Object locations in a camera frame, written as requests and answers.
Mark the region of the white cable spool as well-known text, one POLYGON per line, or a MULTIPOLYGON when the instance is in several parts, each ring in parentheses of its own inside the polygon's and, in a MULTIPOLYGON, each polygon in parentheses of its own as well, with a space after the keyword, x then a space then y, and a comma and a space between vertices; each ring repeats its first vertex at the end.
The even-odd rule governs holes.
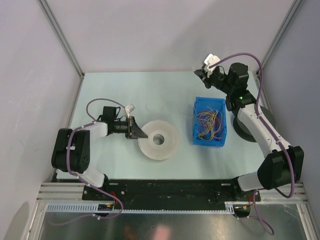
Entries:
POLYGON ((163 161, 171 158, 179 146, 177 129, 167 121, 154 120, 146 123, 142 130, 148 138, 139 138, 138 146, 149 159, 163 161))

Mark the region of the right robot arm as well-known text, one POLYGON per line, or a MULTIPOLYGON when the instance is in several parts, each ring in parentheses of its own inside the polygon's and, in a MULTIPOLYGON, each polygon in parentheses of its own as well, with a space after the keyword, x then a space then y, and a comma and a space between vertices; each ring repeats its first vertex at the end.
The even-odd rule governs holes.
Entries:
POLYGON ((279 187, 294 185, 301 179, 304 151, 292 146, 276 131, 267 119, 258 100, 247 89, 249 72, 243 63, 233 63, 228 73, 215 67, 208 73, 205 66, 194 71, 207 89, 215 87, 226 94, 225 105, 242 123, 258 143, 264 161, 257 171, 234 178, 237 182, 230 188, 231 196, 242 201, 253 190, 277 190, 279 187))

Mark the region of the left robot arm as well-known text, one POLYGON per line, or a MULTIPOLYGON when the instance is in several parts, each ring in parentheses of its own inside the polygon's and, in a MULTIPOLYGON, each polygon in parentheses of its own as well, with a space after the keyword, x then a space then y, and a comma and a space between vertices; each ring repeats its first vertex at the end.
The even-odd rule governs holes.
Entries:
POLYGON ((126 116, 122 120, 119 113, 119 107, 104 106, 97 120, 75 129, 61 128, 51 157, 53 168, 94 186, 93 194, 100 200, 110 196, 111 188, 105 184, 107 176, 91 164, 91 144, 111 134, 123 134, 127 139, 148 138, 134 116, 126 116))

